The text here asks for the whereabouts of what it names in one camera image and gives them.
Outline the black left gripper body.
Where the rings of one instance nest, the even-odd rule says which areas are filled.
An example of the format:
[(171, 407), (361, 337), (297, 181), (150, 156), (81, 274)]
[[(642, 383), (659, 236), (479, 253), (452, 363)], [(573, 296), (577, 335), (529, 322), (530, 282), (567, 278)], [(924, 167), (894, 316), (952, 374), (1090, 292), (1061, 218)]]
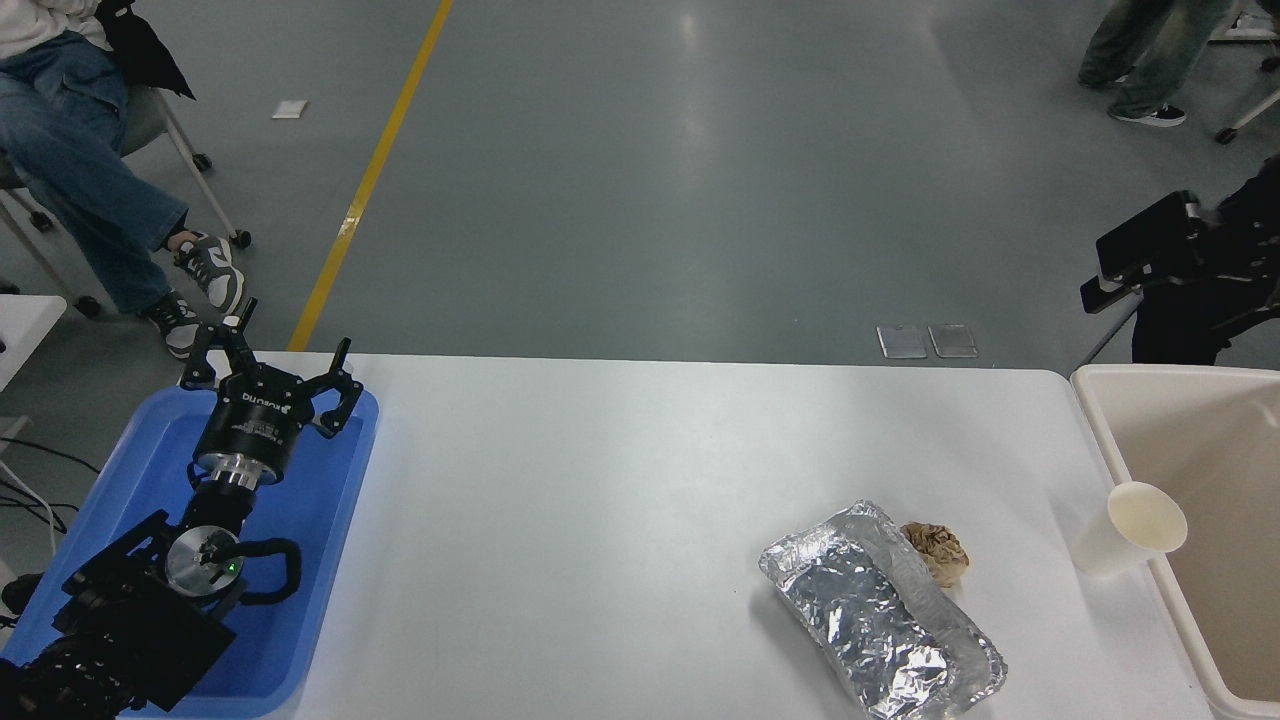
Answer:
[(269, 365), (233, 372), (218, 388), (218, 401), (193, 451), (201, 468), (241, 455), (265, 468), (289, 465), (303, 424), (314, 416), (301, 377)]

